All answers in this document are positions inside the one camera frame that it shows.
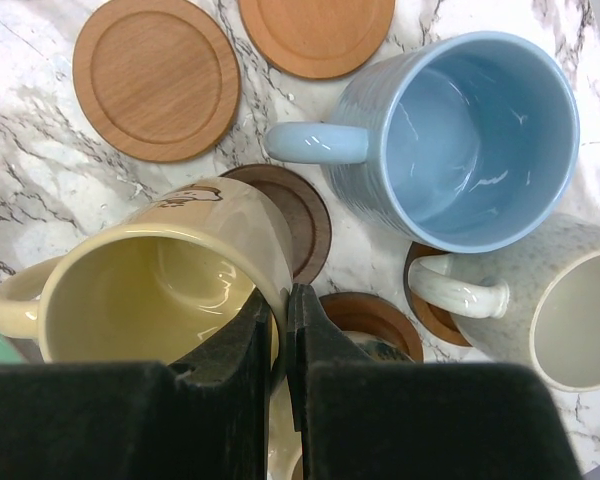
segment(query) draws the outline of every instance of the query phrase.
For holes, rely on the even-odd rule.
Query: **blue mug rim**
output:
[[[391,125],[391,120],[393,118],[393,114],[398,106],[402,95],[406,91],[409,84],[413,81],[413,79],[418,75],[422,69],[424,69],[427,65],[429,65],[435,58],[440,55],[448,52],[449,50],[456,48],[459,45],[464,45],[472,42],[482,42],[485,40],[491,40],[496,42],[506,42],[510,44],[514,44],[520,47],[523,50],[526,50],[527,53],[535,56],[540,62],[542,62],[547,69],[553,74],[553,77],[561,87],[561,91],[565,97],[567,103],[569,103],[570,109],[570,119],[571,124],[573,125],[573,137],[571,138],[571,158],[569,159],[569,166],[567,168],[566,175],[563,178],[563,181],[560,184],[560,187],[557,189],[553,199],[551,202],[540,212],[540,214],[525,228],[519,230],[518,232],[509,235],[506,238],[498,242],[491,243],[475,243],[474,245],[458,245],[450,242],[442,241],[435,236],[427,233],[426,230],[421,228],[418,224],[416,224],[413,220],[409,218],[404,209],[400,206],[400,202],[395,195],[393,187],[391,186],[391,182],[389,180],[388,168],[387,168],[387,143],[389,137],[389,127]],[[510,33],[504,32],[491,32],[491,31],[483,31],[483,32],[473,32],[466,33],[463,35],[459,35],[457,37],[451,38],[449,40],[445,40],[441,43],[437,48],[433,48],[430,52],[421,54],[416,57],[415,65],[413,65],[408,74],[400,83],[400,87],[396,90],[393,95],[393,99],[391,100],[391,104],[389,105],[389,109],[384,115],[382,120],[382,135],[380,137],[380,155],[382,161],[380,162],[380,170],[382,173],[382,182],[384,184],[385,191],[389,195],[389,198],[393,204],[394,210],[400,216],[400,219],[409,227],[409,229],[423,242],[429,244],[432,247],[438,248],[440,250],[445,250],[454,253],[484,253],[490,252],[493,250],[497,250],[507,245],[511,245],[512,243],[520,240],[525,237],[533,230],[535,230],[553,211],[556,203],[562,198],[564,192],[567,187],[571,183],[571,179],[575,172],[575,167],[578,159],[578,149],[580,146],[580,121],[578,117],[578,108],[576,104],[576,99],[573,94],[573,91],[569,85],[567,78],[564,75],[564,72],[560,69],[557,63],[551,58],[544,50],[535,45],[534,43],[526,40],[517,35],[513,35]]]

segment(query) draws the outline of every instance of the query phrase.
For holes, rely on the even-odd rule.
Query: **light blue mug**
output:
[[[514,35],[477,32],[365,68],[329,123],[276,125],[265,149],[325,165],[362,217],[477,253],[542,223],[569,184],[579,141],[573,92],[551,57]]]

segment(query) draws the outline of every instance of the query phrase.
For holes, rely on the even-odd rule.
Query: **blue mug handle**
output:
[[[370,131],[328,123],[280,123],[264,137],[267,153],[282,162],[344,165],[367,160]]]

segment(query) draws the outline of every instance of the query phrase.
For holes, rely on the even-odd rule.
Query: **dark brown wooden coaster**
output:
[[[175,162],[215,145],[240,99],[229,40],[186,0],[111,0],[82,28],[73,82],[93,128],[140,160]]]
[[[311,283],[331,249],[331,219],[316,189],[300,175],[275,165],[244,165],[221,176],[248,183],[276,204],[291,229],[293,281]]]
[[[414,362],[424,360],[415,327],[386,300],[368,293],[341,292],[320,297],[320,303],[340,330],[373,335],[395,345]]]
[[[395,0],[240,0],[245,29],[278,68],[305,78],[345,75],[384,41]]]
[[[409,274],[409,267],[413,261],[416,258],[428,257],[430,255],[443,255],[445,253],[446,252],[427,245],[412,243],[404,266],[404,293],[407,296],[407,302],[409,302],[411,310],[416,315],[418,321],[422,323],[427,330],[445,342],[460,347],[470,347],[471,344],[469,344],[467,339],[460,333],[449,312],[425,302],[409,289],[407,277]]]

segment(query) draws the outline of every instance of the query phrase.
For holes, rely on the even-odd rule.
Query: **mug logo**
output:
[[[173,196],[160,200],[158,208],[181,207],[186,203],[198,202],[219,202],[222,200],[220,190],[215,187],[205,185],[190,185],[184,189],[175,192]]]

